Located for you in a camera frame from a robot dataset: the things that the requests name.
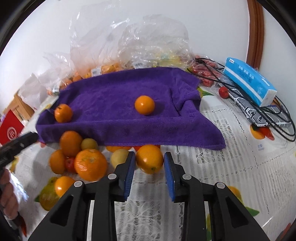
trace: silver screw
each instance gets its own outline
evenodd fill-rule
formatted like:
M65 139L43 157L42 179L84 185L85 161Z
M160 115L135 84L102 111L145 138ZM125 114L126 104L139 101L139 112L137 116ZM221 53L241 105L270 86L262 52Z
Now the silver screw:
M224 189L225 184L224 183L217 183L217 188Z
M74 187L78 188L82 186L82 181L76 181L74 182Z
M116 176L115 173L111 173L111 174L108 175L108 178L109 178L110 180L113 180L113 179L117 178L117 176Z
M183 178L184 180L190 180L190 179L191 179L191 175L189 175L189 174L184 174L184 175L182 176L182 178Z

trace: finger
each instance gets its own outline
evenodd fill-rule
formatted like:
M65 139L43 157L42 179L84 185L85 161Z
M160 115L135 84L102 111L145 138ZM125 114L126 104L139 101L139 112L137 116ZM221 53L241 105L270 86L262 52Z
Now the finger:
M15 219L18 216L18 203L8 210L5 209L4 214L11 220Z
M9 217L9 218L13 218L12 214L15 214L15 210L14 208L18 209L18 203L17 203L17 198L16 196L13 194L11 195L11 197L9 198L7 205L4 209L4 214Z
M2 191L2 195L1 195L1 199L0 199L0 204L3 207L6 206L6 203L12 194L13 194L13 185L11 183L8 183L5 185L5 188Z
M10 180L9 171L7 169L4 169L4 173L0 179L0 184L1 185L7 184L7 183L9 183L9 180Z

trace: barcode label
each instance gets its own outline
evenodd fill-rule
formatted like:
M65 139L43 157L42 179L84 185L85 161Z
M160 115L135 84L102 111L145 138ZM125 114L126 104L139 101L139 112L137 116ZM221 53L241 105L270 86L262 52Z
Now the barcode label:
M99 76L99 75L101 75L101 68L96 68L91 70L92 77Z
M144 65L143 65L143 63L133 64L133 68L134 69L143 69L144 68Z

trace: red card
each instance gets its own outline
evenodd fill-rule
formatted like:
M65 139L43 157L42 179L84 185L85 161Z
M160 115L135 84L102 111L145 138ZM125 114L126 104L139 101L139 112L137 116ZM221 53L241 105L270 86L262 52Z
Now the red card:
M23 124L10 110L0 126L0 143L4 145L5 143L15 139L21 133L23 128Z

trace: purple towel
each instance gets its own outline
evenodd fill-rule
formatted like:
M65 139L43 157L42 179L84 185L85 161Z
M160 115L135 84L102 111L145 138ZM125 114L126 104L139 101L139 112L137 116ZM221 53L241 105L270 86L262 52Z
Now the purple towel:
M199 112L199 80L175 68L126 70L80 80L60 93L51 109L41 113L36 129L41 141L59 142L68 130L99 145L181 145L221 150L221 132ZM155 110L139 114L135 100L150 96ZM68 104L70 123L57 123L53 110Z

